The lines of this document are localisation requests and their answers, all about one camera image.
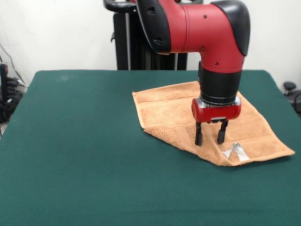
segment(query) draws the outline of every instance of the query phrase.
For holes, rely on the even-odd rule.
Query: black knob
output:
[[[295,83],[291,82],[291,81],[287,81],[283,84],[284,88],[286,89],[286,91],[292,91],[293,89],[295,89],[297,86]]]

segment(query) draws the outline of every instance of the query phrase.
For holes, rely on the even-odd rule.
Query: screw hole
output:
[[[148,14],[154,15],[155,14],[155,8],[151,7],[147,9]]]
[[[162,39],[161,39],[161,38],[156,38],[156,39],[154,39],[154,42],[155,42],[156,44],[158,44],[158,45],[161,45]]]

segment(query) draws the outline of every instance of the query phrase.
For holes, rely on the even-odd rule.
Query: orange towel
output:
[[[139,122],[146,133],[213,164],[238,166],[295,154],[240,93],[242,111],[237,119],[229,121],[225,142],[216,142],[220,123],[202,123],[203,144],[196,146],[191,101],[198,96],[197,81],[133,93]]]

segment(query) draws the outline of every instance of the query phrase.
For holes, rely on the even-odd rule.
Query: green felt tabletop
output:
[[[133,91],[197,72],[38,72],[0,141],[0,226],[299,226],[301,121],[265,71],[242,94],[296,155],[218,167],[143,132]]]

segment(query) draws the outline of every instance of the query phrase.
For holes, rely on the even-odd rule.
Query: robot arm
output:
[[[222,121],[218,143],[228,120],[240,114],[237,97],[250,39],[250,17],[238,0],[210,4],[177,4],[173,0],[136,0],[150,46],[160,54],[199,52],[200,98],[192,101],[197,121],[196,144],[202,122]]]

